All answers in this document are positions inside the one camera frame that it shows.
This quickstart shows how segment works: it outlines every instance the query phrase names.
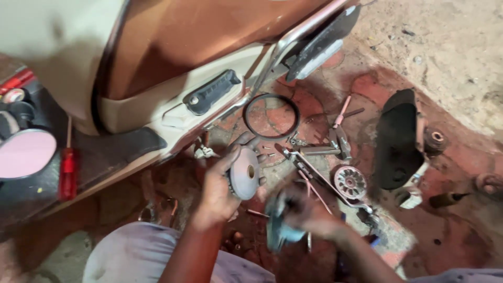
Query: screw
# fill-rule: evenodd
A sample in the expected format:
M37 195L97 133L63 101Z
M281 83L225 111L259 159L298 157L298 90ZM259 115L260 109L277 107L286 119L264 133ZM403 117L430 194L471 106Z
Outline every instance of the screw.
M198 102L199 102L199 98L197 98L195 96L190 99L190 104L192 104L192 105L197 104Z

